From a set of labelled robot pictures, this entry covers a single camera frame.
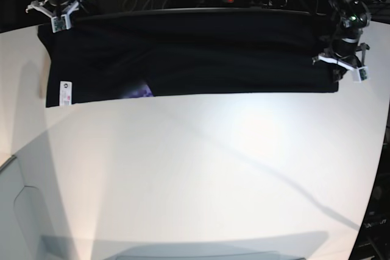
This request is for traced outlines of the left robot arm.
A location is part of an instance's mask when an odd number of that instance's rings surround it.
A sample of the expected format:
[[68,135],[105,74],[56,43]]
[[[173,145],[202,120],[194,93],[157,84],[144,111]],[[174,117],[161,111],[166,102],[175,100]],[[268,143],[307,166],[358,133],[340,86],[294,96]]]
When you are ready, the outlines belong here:
[[[305,0],[301,5],[313,16],[317,12],[319,0],[315,8],[310,8]],[[369,79],[368,67],[365,65],[366,51],[369,45],[360,38],[363,29],[371,21],[371,13],[362,0],[327,0],[330,11],[325,13],[333,25],[333,32],[323,36],[327,45],[324,50],[313,57],[313,63],[323,62],[331,66],[333,78],[339,81],[346,72],[351,72],[353,81],[361,83]]]

